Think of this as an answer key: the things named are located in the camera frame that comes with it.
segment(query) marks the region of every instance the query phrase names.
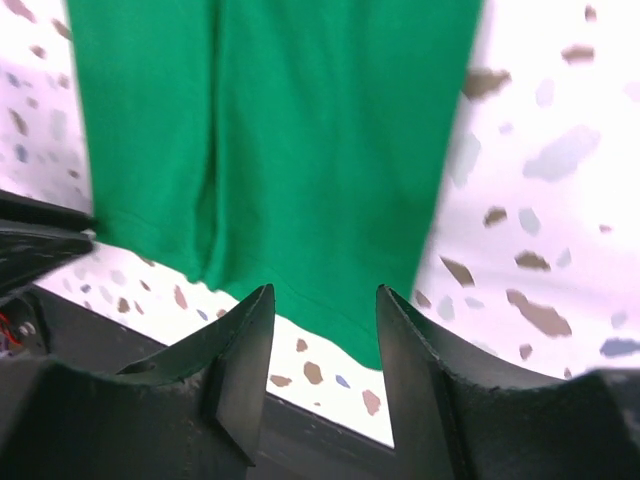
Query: green cloth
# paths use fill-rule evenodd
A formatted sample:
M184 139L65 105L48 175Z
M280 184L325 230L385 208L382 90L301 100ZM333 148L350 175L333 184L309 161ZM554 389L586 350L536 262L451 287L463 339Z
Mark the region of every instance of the green cloth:
M376 287L411 294L481 0L68 4L98 240L273 283L380 368Z

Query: tabletop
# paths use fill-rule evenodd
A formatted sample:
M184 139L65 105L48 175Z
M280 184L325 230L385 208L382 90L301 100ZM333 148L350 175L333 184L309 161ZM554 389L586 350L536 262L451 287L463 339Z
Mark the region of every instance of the tabletop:
M558 378L636 367L640 4L485 3L411 301ZM3 0L0 32L0 188L90 212L64 1ZM236 303L101 244L38 283L165 344ZM283 317L267 389L393 445L382 373Z

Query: folded green towel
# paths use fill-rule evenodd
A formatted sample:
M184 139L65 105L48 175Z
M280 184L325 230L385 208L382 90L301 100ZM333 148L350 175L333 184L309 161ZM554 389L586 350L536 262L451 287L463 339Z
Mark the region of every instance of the folded green towel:
M379 368L376 287L411 292L481 0L68 5L98 240L273 283Z

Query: brown speckle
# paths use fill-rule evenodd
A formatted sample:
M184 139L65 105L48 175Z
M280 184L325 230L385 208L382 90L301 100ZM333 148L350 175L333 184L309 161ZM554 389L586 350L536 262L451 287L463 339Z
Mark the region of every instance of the brown speckle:
M502 207L491 207L484 216L482 223L486 228L507 219L507 211Z
M362 400L364 400L364 406L367 407L369 415L373 416L380 410L380 398L371 390L365 390L362 392Z
M423 308L431 308L431 301L420 290L416 290L415 297L418 305Z
M186 310L189 307L189 305L187 305L187 299L184 297L184 293L182 293L179 285L176 285L173 289L173 298L181 309Z
M596 9L591 5L587 5L586 7L584 7L584 19L587 22L595 22L596 20L598 20L598 13L596 12Z
M524 318L548 337L571 336L569 322L560 316L555 308L531 302L517 290L507 290L507 300L520 311Z
M25 137L29 134L29 127L27 122L24 121L24 118L16 112L15 110L9 109L9 115L11 116L11 120L13 120L13 124L16 127L16 130L20 132L21 135Z
M473 276L471 276L471 272L467 267L462 265L461 263L456 262L455 260L450 260L445 257L440 257L444 266L447 267L449 273L453 275L460 285L463 287L473 286L475 282L473 280Z
M307 350L307 348L309 348L309 345L307 345L307 342L299 338L298 341L296 342L296 352L304 352Z
M520 268L530 268L532 270L544 270L548 272L551 270L551 265L543 257L535 252L524 251L520 253L516 258L516 265Z
M590 45L572 45L560 52L562 58L569 65L577 63L590 63L596 56L595 49Z
M463 93L469 100L483 99L490 93L499 92L510 81L511 74L506 70L488 68L469 70Z
M69 77L67 77L64 73L61 73L58 77L58 85L60 85L64 89L67 89L69 88L69 83Z
M47 52L40 45L31 45L29 47L29 50L31 50L31 53L33 53L38 58L44 59L47 57Z
M520 358L526 360L533 353L533 347L528 343L525 345L520 345Z
M22 3L21 0L4 0L5 6L9 9L11 13L14 15L18 15L19 17L24 17L29 20L31 23L36 23L36 17L31 10L27 8L27 6Z
M144 263L146 263L150 267L155 267L156 266L156 262L154 262L153 260L149 260L149 259L141 257L139 255L138 255L138 258L140 258L140 260L142 260Z
M51 20L51 23L53 27L56 29L56 32L58 32L58 35L63 36L67 40L71 40L71 31L64 23L56 19Z
M120 300L118 300L118 312L127 313L129 310L129 302L127 302L127 299L120 298Z
M271 383L273 383L276 387L287 387L291 384L293 380L287 377L281 377L280 375L271 375L269 377Z
M320 370L320 367L311 362L306 362L304 364L304 376L307 377L307 380L309 380L309 383L312 385L318 385L324 380L322 378L322 371Z

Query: terrazzo pattern surface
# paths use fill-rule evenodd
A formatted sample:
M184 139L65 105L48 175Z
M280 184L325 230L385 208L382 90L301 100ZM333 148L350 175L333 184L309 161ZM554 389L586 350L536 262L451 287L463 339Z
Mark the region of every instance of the terrazzo pattern surface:
M559 378L640 365L640 4L489 0L412 301L505 360ZM0 0L0 188L91 210L60 0ZM131 252L40 285L171 344L233 307ZM278 317L268 390L388 445L383 378Z

